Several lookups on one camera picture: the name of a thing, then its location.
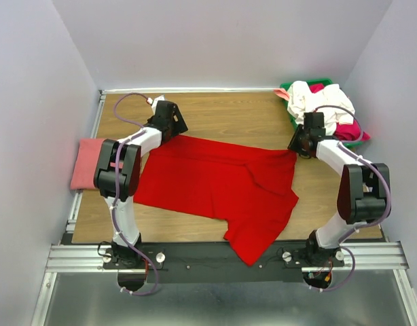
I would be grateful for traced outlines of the red t-shirt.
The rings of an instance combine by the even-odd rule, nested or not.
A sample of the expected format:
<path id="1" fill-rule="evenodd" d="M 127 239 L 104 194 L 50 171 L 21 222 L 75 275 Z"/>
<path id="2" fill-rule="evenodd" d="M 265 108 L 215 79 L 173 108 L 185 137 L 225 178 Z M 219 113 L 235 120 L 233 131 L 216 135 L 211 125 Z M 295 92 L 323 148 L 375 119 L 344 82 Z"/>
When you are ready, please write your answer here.
<path id="1" fill-rule="evenodd" d="M 252 266 L 298 202 L 294 152 L 177 136 L 150 151 L 134 202 L 225 220 L 224 239 Z"/>

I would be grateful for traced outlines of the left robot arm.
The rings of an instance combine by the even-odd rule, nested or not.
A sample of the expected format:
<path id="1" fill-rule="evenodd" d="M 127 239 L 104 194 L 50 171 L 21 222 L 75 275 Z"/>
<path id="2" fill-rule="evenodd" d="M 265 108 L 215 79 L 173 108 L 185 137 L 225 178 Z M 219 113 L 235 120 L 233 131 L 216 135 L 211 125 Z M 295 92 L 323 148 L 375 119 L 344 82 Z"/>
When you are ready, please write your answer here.
<path id="1" fill-rule="evenodd" d="M 94 172 L 94 187 L 109 207 L 113 222 L 111 248 L 99 255 L 105 265 L 137 268 L 142 252 L 135 247 L 141 234 L 134 219 L 133 197 L 139 185 L 141 158 L 153 149 L 187 131 L 187 125 L 176 103 L 164 96 L 147 99 L 153 115 L 141 129 L 118 141 L 101 143 Z"/>

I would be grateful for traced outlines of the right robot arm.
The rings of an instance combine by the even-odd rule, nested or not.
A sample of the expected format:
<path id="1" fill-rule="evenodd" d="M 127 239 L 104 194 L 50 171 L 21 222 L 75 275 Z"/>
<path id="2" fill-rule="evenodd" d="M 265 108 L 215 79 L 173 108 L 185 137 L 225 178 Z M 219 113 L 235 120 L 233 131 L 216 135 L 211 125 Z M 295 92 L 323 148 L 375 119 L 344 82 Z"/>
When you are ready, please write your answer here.
<path id="1" fill-rule="evenodd" d="M 389 216 L 389 167 L 362 158 L 326 135 L 324 115 L 319 110 L 304 114 L 304 122 L 296 128 L 289 149 L 326 163 L 340 176 L 335 215 L 311 232 L 305 247 L 286 249 L 283 253 L 286 262 L 323 266 L 355 232 L 378 225 Z"/>

